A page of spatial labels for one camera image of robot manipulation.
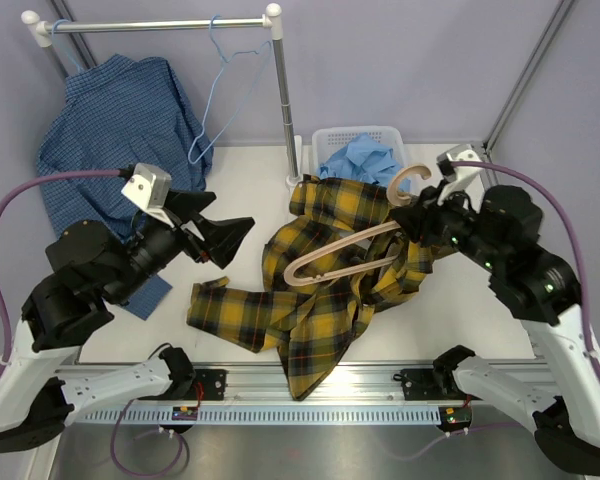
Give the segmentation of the light blue shirt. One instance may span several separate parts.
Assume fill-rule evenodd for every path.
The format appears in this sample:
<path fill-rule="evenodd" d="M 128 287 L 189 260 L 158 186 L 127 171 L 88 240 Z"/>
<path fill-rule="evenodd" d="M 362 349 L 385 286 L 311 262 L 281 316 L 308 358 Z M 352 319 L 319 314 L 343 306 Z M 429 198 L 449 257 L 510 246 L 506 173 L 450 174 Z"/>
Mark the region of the light blue shirt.
<path fill-rule="evenodd" d="M 316 175 L 320 179 L 340 178 L 388 187 L 401 169 L 391 147 L 362 133 L 320 163 Z"/>

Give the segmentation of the yellow plaid shirt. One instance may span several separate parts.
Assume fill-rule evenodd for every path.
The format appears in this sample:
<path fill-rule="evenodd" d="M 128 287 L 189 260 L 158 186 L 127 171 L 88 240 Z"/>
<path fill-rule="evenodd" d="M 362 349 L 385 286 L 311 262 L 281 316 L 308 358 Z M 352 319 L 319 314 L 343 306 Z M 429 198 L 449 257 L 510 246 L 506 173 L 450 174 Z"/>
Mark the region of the yellow plaid shirt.
<path fill-rule="evenodd" d="M 293 220 L 265 244 L 264 289 L 229 287 L 226 277 L 193 286 L 189 326 L 253 353 L 275 349 L 281 363 L 315 374 L 337 365 L 372 317 L 409 301 L 433 271 L 435 260 L 415 260 L 414 243 L 400 231 L 367 246 L 350 245 L 299 270 L 312 277 L 396 255 L 388 267 L 303 287 L 288 285 L 285 268 L 297 258 L 387 221 L 384 187 L 307 176 L 292 194 Z"/>

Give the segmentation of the wooden hanger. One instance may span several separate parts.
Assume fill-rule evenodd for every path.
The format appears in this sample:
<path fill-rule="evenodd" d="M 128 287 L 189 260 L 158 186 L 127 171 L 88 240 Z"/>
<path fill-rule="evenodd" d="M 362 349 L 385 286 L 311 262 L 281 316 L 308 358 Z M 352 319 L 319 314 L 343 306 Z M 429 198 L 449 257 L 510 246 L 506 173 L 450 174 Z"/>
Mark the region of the wooden hanger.
<path fill-rule="evenodd" d="M 387 199 L 392 206 L 402 207 L 407 206 L 410 203 L 408 195 L 400 191 L 400 184 L 403 180 L 413 175 L 417 175 L 421 179 L 427 180 L 431 177 L 432 173 L 426 165 L 421 163 L 413 164 L 401 169 L 392 178 L 386 190 Z M 311 253 L 303 255 L 302 257 L 291 262 L 284 270 L 283 278 L 285 282 L 290 286 L 303 287 L 320 282 L 336 280 L 342 277 L 363 273 L 384 266 L 389 266 L 397 258 L 396 255 L 389 256 L 380 260 L 350 266 L 335 271 L 330 271 L 324 274 L 318 274 L 313 277 L 300 278 L 296 275 L 299 269 L 302 269 L 306 265 L 309 265 L 310 263 L 315 262 L 329 254 L 336 253 L 342 250 L 343 248 L 359 243 L 362 240 L 373 238 L 378 235 L 393 232 L 399 229 L 400 225 L 396 221 L 389 221 L 374 227 L 367 228 L 363 231 L 349 235 L 345 238 L 341 238 L 340 240 L 337 240 L 329 245 L 321 247 Z"/>

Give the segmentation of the light blue wire hanger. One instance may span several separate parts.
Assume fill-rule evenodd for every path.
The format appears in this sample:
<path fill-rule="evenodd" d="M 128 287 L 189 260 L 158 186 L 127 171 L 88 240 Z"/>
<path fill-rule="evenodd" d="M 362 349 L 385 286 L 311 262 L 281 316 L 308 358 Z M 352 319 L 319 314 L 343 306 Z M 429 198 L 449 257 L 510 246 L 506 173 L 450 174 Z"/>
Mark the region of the light blue wire hanger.
<path fill-rule="evenodd" d="M 273 55 L 271 40 L 265 40 L 258 47 L 225 51 L 215 34 L 221 19 L 221 15 L 214 15 L 208 26 L 209 39 L 216 49 L 220 67 L 211 84 L 200 121 L 202 131 L 194 137 L 187 154 L 191 166 L 202 162 L 202 158 L 238 118 Z"/>

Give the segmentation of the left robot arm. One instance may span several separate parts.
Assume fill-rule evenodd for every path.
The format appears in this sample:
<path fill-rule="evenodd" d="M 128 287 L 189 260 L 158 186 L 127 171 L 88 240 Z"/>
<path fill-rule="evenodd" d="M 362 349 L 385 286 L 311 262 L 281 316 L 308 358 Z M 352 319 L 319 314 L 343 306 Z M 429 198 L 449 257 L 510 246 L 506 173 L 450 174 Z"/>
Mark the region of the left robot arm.
<path fill-rule="evenodd" d="M 47 247 L 53 272 L 24 303 L 0 378 L 0 454 L 35 449 L 107 406 L 182 399 L 192 392 L 195 371 L 180 347 L 99 376 L 68 379 L 58 369 L 113 320 L 108 305 L 127 303 L 180 253 L 220 268 L 233 260 L 255 221 L 204 218 L 201 210 L 214 199 L 212 192 L 171 191 L 168 220 L 147 219 L 126 243 L 103 223 L 82 220 Z"/>

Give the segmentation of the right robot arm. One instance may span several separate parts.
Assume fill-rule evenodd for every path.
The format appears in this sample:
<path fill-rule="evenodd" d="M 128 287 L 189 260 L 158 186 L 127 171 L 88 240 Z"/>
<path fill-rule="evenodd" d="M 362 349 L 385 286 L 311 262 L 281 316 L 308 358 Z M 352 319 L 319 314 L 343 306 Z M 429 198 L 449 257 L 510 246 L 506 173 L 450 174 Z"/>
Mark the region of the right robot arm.
<path fill-rule="evenodd" d="M 490 275 L 489 288 L 536 341 L 556 394 L 502 373 L 458 345 L 433 362 L 442 396 L 487 402 L 527 429 L 544 455 L 571 474 L 600 477 L 600 383 L 587 352 L 581 286 L 570 265 L 538 243 L 543 219 L 516 186 L 489 188 L 478 211 L 459 193 L 426 188 L 390 217 L 423 246 L 450 246 Z"/>

